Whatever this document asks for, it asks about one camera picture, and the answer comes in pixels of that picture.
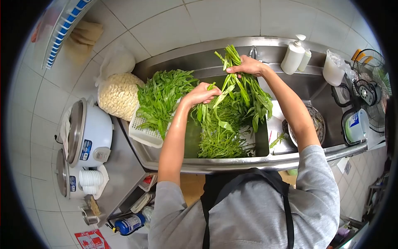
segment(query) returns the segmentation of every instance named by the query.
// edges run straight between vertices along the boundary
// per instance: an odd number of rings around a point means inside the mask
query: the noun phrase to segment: stack of white cups
[[[79,181],[85,194],[96,194],[103,183],[103,175],[99,171],[80,171]]]

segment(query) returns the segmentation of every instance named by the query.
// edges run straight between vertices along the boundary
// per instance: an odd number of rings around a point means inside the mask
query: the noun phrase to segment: black apron
[[[205,192],[200,197],[203,206],[203,214],[206,219],[206,230],[205,235],[203,236],[203,249],[209,249],[210,247],[209,210],[227,197],[227,195],[235,190],[240,183],[259,179],[265,180],[283,197],[283,206],[285,208],[287,225],[287,244],[288,249],[293,249],[295,233],[292,213],[290,211],[289,200],[287,198],[289,184],[282,181],[278,172],[265,172],[258,168],[251,168],[243,172],[206,175],[206,183],[203,186],[203,190]]]

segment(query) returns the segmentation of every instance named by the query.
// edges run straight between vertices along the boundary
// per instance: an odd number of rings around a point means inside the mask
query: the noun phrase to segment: rice cooker
[[[61,194],[67,199],[82,199],[86,196],[79,183],[78,168],[71,168],[65,160],[64,149],[60,149],[57,155],[57,181]]]
[[[98,167],[111,152],[113,124],[109,114],[81,98],[72,106],[68,135],[68,157],[71,168]]]

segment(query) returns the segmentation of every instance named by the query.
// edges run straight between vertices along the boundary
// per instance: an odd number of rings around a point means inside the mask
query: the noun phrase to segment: person
[[[297,188],[257,168],[206,175],[204,194],[187,207],[180,170],[188,112],[221,94],[202,82],[182,98],[163,143],[149,248],[325,249],[337,232],[339,191],[307,108],[267,65],[247,56],[241,61],[226,71],[263,77],[295,134]]]

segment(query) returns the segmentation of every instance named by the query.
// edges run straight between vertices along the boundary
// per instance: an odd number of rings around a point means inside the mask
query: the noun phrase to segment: soap dispenser
[[[292,75],[300,65],[304,56],[305,49],[300,41],[304,41],[305,35],[296,35],[298,40],[289,42],[287,51],[281,63],[282,70],[288,75]]]

